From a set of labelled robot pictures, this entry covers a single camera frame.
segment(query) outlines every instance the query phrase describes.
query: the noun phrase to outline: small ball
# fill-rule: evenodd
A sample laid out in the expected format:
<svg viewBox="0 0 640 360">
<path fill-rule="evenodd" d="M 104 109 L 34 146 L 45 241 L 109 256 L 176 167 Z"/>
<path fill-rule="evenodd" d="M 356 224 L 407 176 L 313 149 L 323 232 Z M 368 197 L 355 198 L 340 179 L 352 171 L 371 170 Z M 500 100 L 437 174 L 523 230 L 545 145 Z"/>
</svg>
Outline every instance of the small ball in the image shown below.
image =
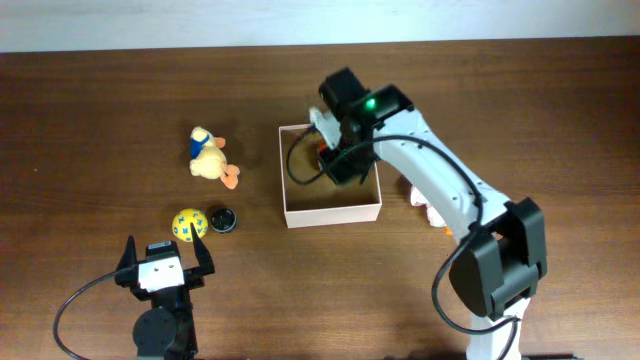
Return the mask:
<svg viewBox="0 0 640 360">
<path fill-rule="evenodd" d="M 202 211 L 197 209 L 184 209 L 173 218 L 171 231 L 173 231 L 173 235 L 178 239 L 192 242 L 193 234 L 191 234 L 191 224 L 195 227 L 199 238 L 202 238 L 209 228 L 207 217 Z"/>
</svg>

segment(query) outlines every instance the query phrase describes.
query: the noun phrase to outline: brown table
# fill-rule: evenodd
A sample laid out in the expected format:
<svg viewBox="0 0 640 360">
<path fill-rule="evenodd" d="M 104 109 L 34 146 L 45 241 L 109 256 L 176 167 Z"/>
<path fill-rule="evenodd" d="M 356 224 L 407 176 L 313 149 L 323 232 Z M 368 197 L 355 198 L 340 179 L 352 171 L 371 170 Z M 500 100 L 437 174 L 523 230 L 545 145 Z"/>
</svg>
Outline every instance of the brown table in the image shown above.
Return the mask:
<svg viewBox="0 0 640 360">
<path fill-rule="evenodd" d="M 240 225 L 204 238 L 217 273 L 192 292 L 200 358 L 463 352 L 467 336 L 429 297 L 454 243 L 390 166 L 377 222 L 285 227 L 277 128 L 306 122 L 344 65 L 372 88 L 398 85 L 480 177 L 545 211 L 549 274 L 524 353 L 640 357 L 637 37 L 1 55 L 1 357 L 64 358 L 57 308 L 115 268 L 129 234 L 143 254 L 173 238 L 180 209 L 219 205 Z M 227 138 L 236 190 L 190 175 L 195 125 Z M 448 282 L 441 298 L 468 321 Z M 61 335 L 92 358 L 133 358 L 149 306 L 101 284 Z"/>
</svg>

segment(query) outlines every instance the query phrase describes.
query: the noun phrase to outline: stuffed toy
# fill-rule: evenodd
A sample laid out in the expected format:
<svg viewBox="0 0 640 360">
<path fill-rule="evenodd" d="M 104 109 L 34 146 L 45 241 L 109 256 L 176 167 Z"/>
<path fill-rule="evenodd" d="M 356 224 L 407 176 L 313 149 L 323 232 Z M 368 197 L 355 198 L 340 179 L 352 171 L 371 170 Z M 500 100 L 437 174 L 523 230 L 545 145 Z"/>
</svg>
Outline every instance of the stuffed toy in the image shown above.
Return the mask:
<svg viewBox="0 0 640 360">
<path fill-rule="evenodd" d="M 214 137 L 210 132 L 196 126 L 191 132 L 191 175 L 202 176 L 206 179 L 220 178 L 229 189 L 238 186 L 240 169 L 227 164 L 227 158 L 220 150 L 225 145 L 221 137 Z"/>
</svg>

